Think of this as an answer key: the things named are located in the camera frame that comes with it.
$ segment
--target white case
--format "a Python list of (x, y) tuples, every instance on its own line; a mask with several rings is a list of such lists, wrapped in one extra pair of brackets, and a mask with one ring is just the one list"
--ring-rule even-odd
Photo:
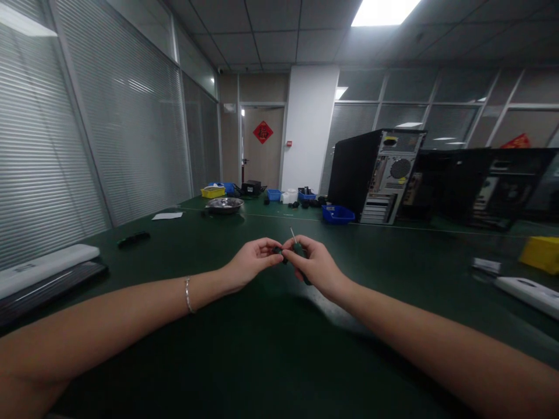
[(495, 285), (503, 291), (559, 320), (559, 293), (525, 278), (499, 276)]
[(0, 272), (0, 299), (8, 297), (64, 269), (99, 256), (99, 249), (86, 244), (56, 251)]

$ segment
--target yellow plastic basket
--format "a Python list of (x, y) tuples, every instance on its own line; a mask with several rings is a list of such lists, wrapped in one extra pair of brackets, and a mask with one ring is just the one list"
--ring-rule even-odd
[(217, 198), (220, 196), (225, 195), (225, 188), (219, 186), (206, 186), (204, 189), (200, 189), (202, 191), (202, 197), (204, 198)]
[(559, 274), (559, 237), (530, 237), (520, 262), (549, 274)]

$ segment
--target hand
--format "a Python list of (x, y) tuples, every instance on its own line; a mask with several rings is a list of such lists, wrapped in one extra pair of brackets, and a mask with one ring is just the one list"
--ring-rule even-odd
[(309, 281), (318, 288), (322, 294), (332, 300), (338, 295), (343, 287), (351, 281), (345, 276), (330, 256), (326, 246), (306, 236), (296, 236), (297, 243), (306, 250), (308, 259), (305, 259), (291, 248), (295, 244), (294, 239), (289, 239), (283, 245), (283, 256), (295, 266), (295, 276), (302, 281), (301, 271), (305, 273)]
[(235, 257), (223, 267), (224, 275), (231, 281), (231, 292), (237, 292), (254, 279), (260, 271), (281, 263), (284, 258), (273, 248), (281, 247), (275, 240), (263, 238), (245, 243)]

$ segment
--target red decoration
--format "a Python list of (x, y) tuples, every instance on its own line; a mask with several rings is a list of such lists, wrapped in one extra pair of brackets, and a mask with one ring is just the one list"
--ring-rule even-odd
[(501, 148), (531, 148), (531, 146), (530, 139), (526, 133), (524, 133), (509, 141), (507, 144), (503, 144)]
[(264, 144), (266, 140), (269, 139), (274, 132), (272, 131), (272, 128), (270, 128), (268, 124), (266, 124), (265, 121), (262, 121), (256, 127), (256, 129), (252, 131), (252, 133), (256, 136), (256, 138), (258, 138), (260, 144)]

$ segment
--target green workbench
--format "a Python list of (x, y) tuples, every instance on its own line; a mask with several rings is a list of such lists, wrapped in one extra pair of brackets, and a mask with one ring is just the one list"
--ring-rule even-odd
[[(265, 206), (261, 200), (247, 201), (239, 214), (202, 218), (205, 202), (182, 203), (178, 219), (147, 216), (85, 240), (101, 249), (109, 274), (19, 325), (126, 286), (216, 269), (249, 240), (284, 242), (292, 226), (323, 242), (353, 280), (559, 368), (559, 324), (469, 270), (473, 257), (484, 257), (501, 261), (505, 275), (552, 284), (554, 278), (500, 251), (521, 247), (523, 237), (330, 226), (319, 209)], [(151, 240), (117, 249), (119, 239), (140, 230), (150, 232)], [(488, 245), (492, 240), (495, 245)], [(74, 380), (53, 411), (76, 419), (471, 414), (283, 264)]]

